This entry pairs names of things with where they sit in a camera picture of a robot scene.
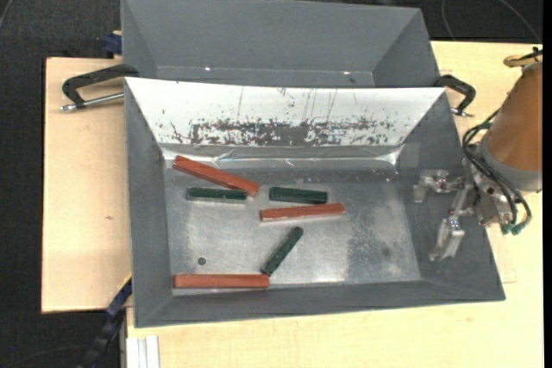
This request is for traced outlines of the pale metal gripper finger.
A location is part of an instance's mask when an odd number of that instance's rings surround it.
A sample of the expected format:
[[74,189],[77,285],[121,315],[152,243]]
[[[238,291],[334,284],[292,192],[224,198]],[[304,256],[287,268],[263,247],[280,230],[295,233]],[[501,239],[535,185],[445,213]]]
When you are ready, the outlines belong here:
[[464,235],[465,231],[456,217],[444,218],[437,230],[436,244],[429,253],[430,260],[454,258]]
[[449,193],[449,172],[443,169],[421,170],[418,182],[413,185],[413,200],[422,203],[428,191]]

